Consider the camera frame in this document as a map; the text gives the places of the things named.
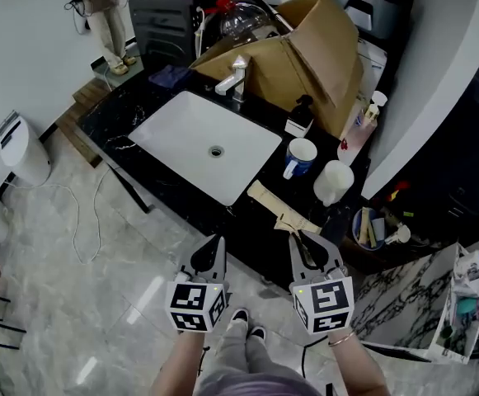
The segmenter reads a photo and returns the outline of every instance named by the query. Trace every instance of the white tile floor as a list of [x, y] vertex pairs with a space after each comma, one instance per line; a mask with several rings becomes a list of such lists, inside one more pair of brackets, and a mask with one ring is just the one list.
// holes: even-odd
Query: white tile floor
[[[80, 204], [77, 247], [87, 263], [98, 244], [92, 195], [107, 166], [88, 166], [55, 132], [47, 143], [54, 161], [49, 183], [70, 186]], [[82, 265], [72, 236], [76, 206], [58, 187], [7, 191], [12, 235], [0, 251], [0, 295], [12, 299], [7, 322], [25, 328], [20, 351], [0, 348], [0, 385], [7, 395], [144, 395], [176, 334], [162, 311], [164, 282], [179, 254], [200, 234], [160, 210], [145, 215], [108, 172], [96, 198], [101, 250]], [[288, 300], [267, 290], [233, 263], [228, 267], [232, 307], [246, 306], [269, 329], [273, 359], [298, 370], [305, 333]], [[213, 359], [232, 313], [206, 338]], [[372, 354], [392, 394], [454, 394], [479, 390], [479, 365], [428, 365]], [[308, 379], [318, 389], [335, 384], [346, 394], [326, 343], [309, 350]]]

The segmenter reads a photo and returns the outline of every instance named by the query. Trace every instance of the black marble countertop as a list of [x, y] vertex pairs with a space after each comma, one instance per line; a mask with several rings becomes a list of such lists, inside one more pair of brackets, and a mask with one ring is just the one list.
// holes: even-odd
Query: black marble countertop
[[95, 144], [134, 180], [201, 233], [207, 236], [222, 234], [226, 238], [227, 251], [268, 281], [284, 289], [289, 288], [293, 280], [289, 234], [274, 230], [275, 216], [247, 195], [249, 186], [235, 204], [225, 207], [127, 138], [176, 94], [189, 90], [239, 112], [283, 138], [254, 180], [259, 180], [303, 217], [322, 227], [322, 236], [336, 245], [341, 244], [357, 208], [367, 174], [368, 159], [365, 154], [360, 154], [353, 163], [355, 184], [342, 201], [326, 209], [315, 197], [312, 184], [325, 164], [336, 158], [338, 139], [313, 126], [307, 138], [317, 146], [317, 159], [307, 174], [287, 181], [282, 176], [284, 155], [294, 137], [284, 132], [286, 111], [255, 96], [247, 96], [238, 110], [232, 98], [221, 97], [214, 92], [216, 81], [197, 73], [174, 90], [150, 83], [148, 75], [143, 71], [116, 88], [80, 124]]

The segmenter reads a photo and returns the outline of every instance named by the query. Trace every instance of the white mug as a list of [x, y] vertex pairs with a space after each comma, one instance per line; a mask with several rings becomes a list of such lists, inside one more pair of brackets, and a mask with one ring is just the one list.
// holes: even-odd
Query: white mug
[[328, 207], [341, 200], [354, 181], [355, 175], [349, 166], [341, 161], [331, 160], [314, 182], [314, 194]]

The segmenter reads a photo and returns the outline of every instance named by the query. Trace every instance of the black sneaker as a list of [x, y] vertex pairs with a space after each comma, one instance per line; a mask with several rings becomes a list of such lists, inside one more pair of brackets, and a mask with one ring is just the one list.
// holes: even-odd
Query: black sneaker
[[237, 321], [244, 321], [248, 323], [248, 311], [244, 308], [236, 309], [232, 315], [231, 323], [235, 323]]
[[266, 336], [266, 331], [265, 331], [265, 328], [262, 327], [262, 326], [256, 326], [252, 329], [251, 333], [250, 333], [251, 336], [256, 336], [256, 337], [259, 337], [263, 343], [265, 343], [265, 336]]

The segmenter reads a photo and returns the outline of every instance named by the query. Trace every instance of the bracelet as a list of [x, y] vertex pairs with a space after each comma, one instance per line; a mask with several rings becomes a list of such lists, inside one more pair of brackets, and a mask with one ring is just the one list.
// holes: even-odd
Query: bracelet
[[335, 347], [335, 346], [337, 346], [337, 345], [340, 345], [341, 343], [346, 342], [346, 341], [348, 341], [349, 339], [351, 339], [354, 335], [355, 335], [355, 332], [351, 332], [351, 333], [349, 333], [347, 336], [341, 338], [340, 340], [337, 340], [337, 341], [334, 342], [334, 343], [330, 343], [330, 342], [329, 342], [329, 347], [333, 347], [333, 346]]

